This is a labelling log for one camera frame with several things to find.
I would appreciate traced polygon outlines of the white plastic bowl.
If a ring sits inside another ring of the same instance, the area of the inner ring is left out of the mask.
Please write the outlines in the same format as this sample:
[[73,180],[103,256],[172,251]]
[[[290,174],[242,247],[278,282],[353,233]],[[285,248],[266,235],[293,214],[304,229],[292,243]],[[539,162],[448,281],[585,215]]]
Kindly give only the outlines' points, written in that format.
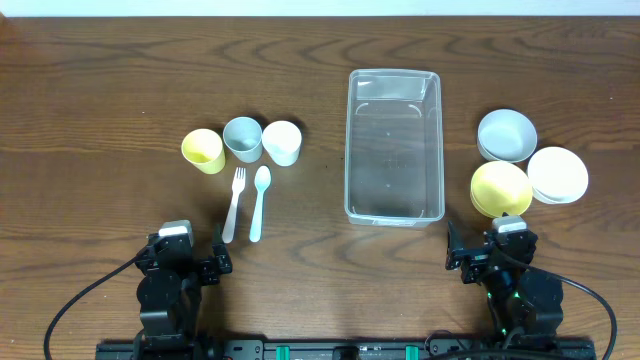
[[527,176],[536,200],[545,204],[568,204],[587,191],[589,173],[584,162],[561,147],[537,151],[527,165]]

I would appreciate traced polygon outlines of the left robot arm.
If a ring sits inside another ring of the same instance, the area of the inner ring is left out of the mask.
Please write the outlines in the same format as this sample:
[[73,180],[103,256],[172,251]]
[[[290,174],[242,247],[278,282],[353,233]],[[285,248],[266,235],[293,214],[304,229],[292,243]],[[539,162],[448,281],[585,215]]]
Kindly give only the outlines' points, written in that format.
[[166,222],[148,243],[136,267],[144,279],[137,288],[146,353],[207,351],[208,341],[196,334],[201,290],[217,285],[233,265],[221,230],[213,232],[213,253],[196,259],[194,234],[188,220]]

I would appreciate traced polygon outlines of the yellow plastic cup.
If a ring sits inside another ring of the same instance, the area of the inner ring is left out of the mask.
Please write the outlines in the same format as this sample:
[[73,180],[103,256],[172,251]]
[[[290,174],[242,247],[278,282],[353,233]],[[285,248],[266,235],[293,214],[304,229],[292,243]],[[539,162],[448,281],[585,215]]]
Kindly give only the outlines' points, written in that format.
[[183,157],[201,172],[217,174],[226,164],[222,138],[213,130],[196,129],[187,134],[181,143]]

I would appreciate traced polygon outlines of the white plastic cup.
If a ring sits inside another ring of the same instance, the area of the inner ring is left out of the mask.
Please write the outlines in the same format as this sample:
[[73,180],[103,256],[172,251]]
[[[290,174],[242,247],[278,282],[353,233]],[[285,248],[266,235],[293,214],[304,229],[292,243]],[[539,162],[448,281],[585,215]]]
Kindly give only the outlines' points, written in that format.
[[262,145],[277,165],[288,167],[299,157],[302,133],[292,122],[275,121],[264,129]]

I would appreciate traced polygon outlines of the yellow plastic bowl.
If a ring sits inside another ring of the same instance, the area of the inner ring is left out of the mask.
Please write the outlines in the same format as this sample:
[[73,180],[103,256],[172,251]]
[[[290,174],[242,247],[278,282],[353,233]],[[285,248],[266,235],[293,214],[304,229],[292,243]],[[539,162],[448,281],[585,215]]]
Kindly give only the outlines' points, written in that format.
[[474,207],[490,218],[521,215],[531,205],[533,189],[527,175],[514,164],[491,161],[480,166],[470,183]]

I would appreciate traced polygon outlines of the grey plastic bowl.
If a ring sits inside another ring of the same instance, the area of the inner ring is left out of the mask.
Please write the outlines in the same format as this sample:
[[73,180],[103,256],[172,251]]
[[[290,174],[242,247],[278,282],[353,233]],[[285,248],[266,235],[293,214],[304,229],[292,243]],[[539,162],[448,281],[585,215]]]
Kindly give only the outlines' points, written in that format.
[[538,135],[528,117],[512,109],[498,109],[479,123],[477,146],[489,161],[522,162],[537,148]]

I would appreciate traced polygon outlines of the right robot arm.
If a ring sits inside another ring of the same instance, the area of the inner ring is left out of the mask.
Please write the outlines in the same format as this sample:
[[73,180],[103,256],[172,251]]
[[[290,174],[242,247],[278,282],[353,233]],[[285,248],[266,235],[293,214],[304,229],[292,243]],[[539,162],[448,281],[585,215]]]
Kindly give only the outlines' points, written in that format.
[[492,221],[478,247],[465,245],[453,222],[448,223],[445,268],[461,271],[461,281],[487,291],[487,302],[498,339],[551,338],[561,324],[563,290],[560,281],[528,270],[538,236],[519,216]]

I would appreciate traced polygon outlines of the white plastic fork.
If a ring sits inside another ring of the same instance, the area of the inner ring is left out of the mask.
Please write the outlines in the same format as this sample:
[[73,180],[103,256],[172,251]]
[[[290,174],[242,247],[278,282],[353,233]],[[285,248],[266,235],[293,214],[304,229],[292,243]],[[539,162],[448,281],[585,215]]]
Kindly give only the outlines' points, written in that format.
[[234,238],[239,197],[246,186],[246,169],[237,167],[232,182],[232,197],[222,232],[222,240],[231,243]]

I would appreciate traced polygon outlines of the grey-blue plastic cup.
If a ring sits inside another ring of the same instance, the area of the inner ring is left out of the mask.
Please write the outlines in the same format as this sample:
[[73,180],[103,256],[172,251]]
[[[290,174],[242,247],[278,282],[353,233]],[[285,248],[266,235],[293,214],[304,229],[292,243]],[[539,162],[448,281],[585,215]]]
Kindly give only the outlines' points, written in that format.
[[254,163],[262,155],[262,128],[250,117],[236,117],[223,130],[223,141],[231,152],[244,163]]

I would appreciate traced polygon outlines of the mint green plastic spoon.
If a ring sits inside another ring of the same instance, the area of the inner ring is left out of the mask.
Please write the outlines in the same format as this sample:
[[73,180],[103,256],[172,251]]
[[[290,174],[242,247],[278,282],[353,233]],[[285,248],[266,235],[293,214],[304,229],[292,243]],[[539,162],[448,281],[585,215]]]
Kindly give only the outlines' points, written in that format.
[[249,232],[249,240],[253,243],[257,243],[261,239],[264,213],[264,195],[266,190],[271,185],[271,180],[272,177],[270,169],[266,165],[260,166],[254,178],[254,185],[256,188],[256,201]]

